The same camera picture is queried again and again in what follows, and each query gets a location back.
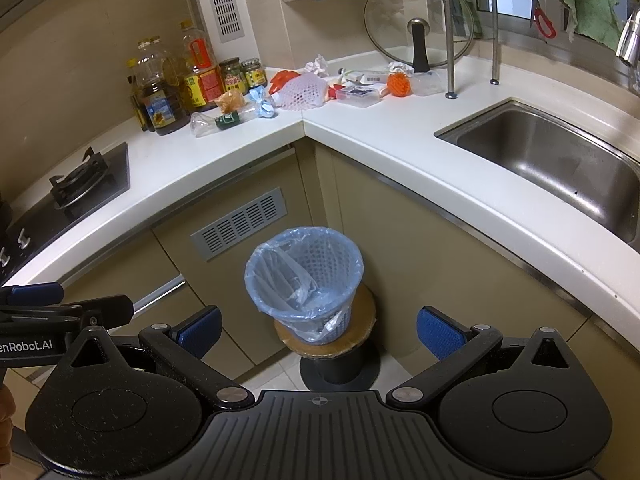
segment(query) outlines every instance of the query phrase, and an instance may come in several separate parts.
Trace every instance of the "red scissors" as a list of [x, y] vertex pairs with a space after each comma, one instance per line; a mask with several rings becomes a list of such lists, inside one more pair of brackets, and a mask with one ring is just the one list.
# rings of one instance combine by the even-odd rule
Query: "red scissors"
[[540, 7], [539, 0], [531, 0], [531, 26], [533, 26], [533, 22], [536, 22], [540, 34], [542, 34], [548, 40], [552, 40], [558, 35], [554, 28], [554, 24], [546, 16], [545, 11], [542, 10], [542, 7]]

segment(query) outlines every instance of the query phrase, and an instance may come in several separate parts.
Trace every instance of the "trash can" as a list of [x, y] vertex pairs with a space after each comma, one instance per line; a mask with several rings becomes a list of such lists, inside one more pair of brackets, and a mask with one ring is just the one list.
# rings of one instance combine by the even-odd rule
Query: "trash can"
[[309, 344], [338, 339], [349, 325], [362, 279], [360, 250], [326, 227], [288, 229], [259, 245], [244, 285], [255, 306]]

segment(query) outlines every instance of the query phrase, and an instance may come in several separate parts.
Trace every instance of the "human hand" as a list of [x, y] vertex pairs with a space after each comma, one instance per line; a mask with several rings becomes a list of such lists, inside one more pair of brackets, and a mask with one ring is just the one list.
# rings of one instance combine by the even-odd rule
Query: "human hand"
[[14, 424], [11, 416], [15, 413], [15, 401], [6, 386], [0, 388], [0, 465], [11, 462], [11, 436]]

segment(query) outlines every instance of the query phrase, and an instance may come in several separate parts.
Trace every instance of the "sink basin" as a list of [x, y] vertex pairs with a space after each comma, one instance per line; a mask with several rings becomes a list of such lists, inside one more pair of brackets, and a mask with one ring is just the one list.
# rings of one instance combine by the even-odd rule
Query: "sink basin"
[[546, 189], [640, 252], [640, 164], [613, 146], [515, 102], [439, 137]]

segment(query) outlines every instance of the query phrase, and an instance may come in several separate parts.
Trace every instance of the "stove knob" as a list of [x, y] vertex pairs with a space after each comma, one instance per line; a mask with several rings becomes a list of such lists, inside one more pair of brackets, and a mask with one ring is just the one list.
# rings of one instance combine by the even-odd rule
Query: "stove knob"
[[6, 267], [9, 263], [9, 260], [11, 259], [11, 256], [7, 256], [4, 254], [5, 250], [6, 249], [4, 247], [0, 249], [0, 266], [2, 266], [2, 268]]
[[20, 235], [18, 236], [18, 245], [22, 250], [26, 249], [29, 243], [31, 242], [31, 238], [24, 235], [24, 229], [20, 231]]

